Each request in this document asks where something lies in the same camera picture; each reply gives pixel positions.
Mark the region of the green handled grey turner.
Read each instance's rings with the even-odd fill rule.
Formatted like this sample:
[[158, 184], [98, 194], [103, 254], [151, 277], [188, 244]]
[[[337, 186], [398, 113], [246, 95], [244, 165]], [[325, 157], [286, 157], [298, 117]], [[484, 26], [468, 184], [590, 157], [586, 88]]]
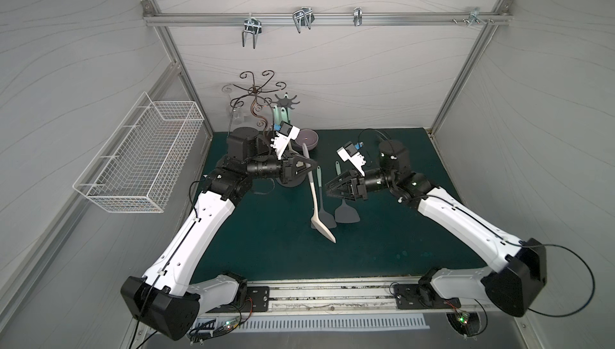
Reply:
[[357, 210], [349, 206], [343, 199], [341, 205], [335, 210], [335, 219], [339, 224], [354, 224], [360, 222]]

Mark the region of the green handled grey spatula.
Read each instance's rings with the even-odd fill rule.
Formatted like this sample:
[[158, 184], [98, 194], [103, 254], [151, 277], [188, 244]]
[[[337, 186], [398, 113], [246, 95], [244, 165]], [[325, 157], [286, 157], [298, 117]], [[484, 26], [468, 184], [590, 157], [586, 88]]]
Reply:
[[320, 200], [320, 208], [318, 212], [318, 216], [320, 221], [327, 227], [328, 229], [334, 229], [337, 227], [336, 220], [334, 216], [328, 211], [325, 210], [324, 207], [324, 192], [323, 192], [323, 179], [322, 179], [322, 169], [320, 166], [316, 168], [317, 174], [317, 183], [319, 188], [319, 200]]

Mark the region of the grey handled beige spatula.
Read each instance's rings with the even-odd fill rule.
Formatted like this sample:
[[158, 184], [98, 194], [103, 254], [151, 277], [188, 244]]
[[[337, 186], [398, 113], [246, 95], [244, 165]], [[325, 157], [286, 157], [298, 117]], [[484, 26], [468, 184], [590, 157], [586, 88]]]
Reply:
[[316, 167], [314, 162], [309, 163], [310, 171], [307, 173], [307, 179], [309, 181], [310, 190], [312, 194], [312, 202], [313, 202], [313, 215], [311, 217], [311, 224], [315, 227], [315, 229], [323, 235], [326, 239], [328, 239], [332, 243], [336, 243], [336, 237], [333, 233], [326, 227], [319, 217], [319, 207], [318, 207], [318, 198], [316, 194], [316, 184], [314, 182], [314, 177], [312, 170]]

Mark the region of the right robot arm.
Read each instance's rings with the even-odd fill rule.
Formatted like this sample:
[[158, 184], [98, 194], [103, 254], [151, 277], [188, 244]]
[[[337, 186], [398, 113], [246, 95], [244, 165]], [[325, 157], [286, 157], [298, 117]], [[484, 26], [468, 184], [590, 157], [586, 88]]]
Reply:
[[499, 229], [414, 171], [401, 142], [383, 141], [379, 152], [378, 168], [367, 170], [360, 145], [348, 142], [339, 148], [336, 153], [352, 163], [352, 169], [328, 182], [328, 195], [356, 201], [388, 190], [398, 203], [445, 228], [485, 262], [474, 269], [431, 269], [419, 280], [417, 297], [422, 304], [432, 307], [436, 299], [488, 300], [508, 315], [524, 316], [547, 283], [545, 246]]

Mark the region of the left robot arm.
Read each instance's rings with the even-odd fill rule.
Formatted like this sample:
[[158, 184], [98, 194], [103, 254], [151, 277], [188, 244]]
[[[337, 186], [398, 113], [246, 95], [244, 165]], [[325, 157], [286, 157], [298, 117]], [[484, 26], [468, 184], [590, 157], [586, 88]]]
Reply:
[[177, 341], [192, 329], [201, 312], [222, 306], [243, 307], [246, 278], [225, 272], [190, 291], [192, 276], [219, 228], [231, 216], [256, 179], [287, 183], [305, 177], [316, 161], [292, 152], [299, 128], [286, 122], [267, 135], [240, 127], [227, 136], [227, 152], [198, 184], [203, 190], [184, 225], [143, 276], [130, 276], [121, 288], [132, 316]]

